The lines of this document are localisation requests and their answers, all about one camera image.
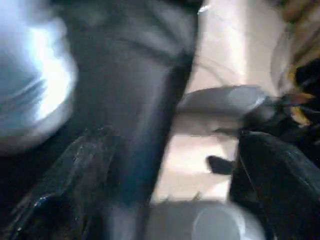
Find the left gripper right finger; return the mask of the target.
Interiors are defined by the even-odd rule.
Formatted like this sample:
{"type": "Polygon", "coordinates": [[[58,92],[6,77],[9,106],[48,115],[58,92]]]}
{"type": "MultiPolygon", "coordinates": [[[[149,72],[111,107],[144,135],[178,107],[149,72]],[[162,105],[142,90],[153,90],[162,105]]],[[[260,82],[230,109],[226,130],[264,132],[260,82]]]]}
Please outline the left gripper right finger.
{"type": "Polygon", "coordinates": [[[320,170],[296,146],[261,132],[239,138],[240,160],[279,240],[320,238],[320,170]]]}

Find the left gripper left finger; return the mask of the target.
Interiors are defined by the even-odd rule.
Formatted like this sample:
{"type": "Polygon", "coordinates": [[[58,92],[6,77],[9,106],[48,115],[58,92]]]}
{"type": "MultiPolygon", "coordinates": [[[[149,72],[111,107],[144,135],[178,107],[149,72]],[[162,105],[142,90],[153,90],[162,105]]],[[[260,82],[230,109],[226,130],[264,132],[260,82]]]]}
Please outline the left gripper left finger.
{"type": "Polygon", "coordinates": [[[5,217],[0,238],[86,239],[118,143],[118,134],[109,126],[86,130],[5,217]]]}

